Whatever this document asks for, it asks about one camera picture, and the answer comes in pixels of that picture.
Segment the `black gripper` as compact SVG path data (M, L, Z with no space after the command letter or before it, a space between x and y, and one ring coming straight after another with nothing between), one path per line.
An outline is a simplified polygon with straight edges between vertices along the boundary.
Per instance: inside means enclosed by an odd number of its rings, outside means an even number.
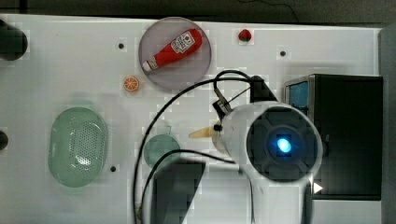
M227 100L218 88L218 82L223 78L223 75L216 75L213 83L215 94L218 96L218 100L212 104L214 107L219 121L222 121L224 117L230 114L233 109L230 105L230 101ZM250 77L248 75L239 75L237 79L241 79L243 82L248 84L247 90L249 91L249 101L251 103L263 102L263 101L276 101L275 95L272 93L270 88L265 84L264 80L259 76Z

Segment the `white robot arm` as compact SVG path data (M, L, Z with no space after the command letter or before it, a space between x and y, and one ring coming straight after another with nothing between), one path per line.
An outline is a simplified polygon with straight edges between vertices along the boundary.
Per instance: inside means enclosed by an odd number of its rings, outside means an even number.
M317 128L279 102L260 77L237 80L249 85L250 102L232 108L214 89L219 121L206 131L249 180L251 223L311 224L313 177L323 154Z

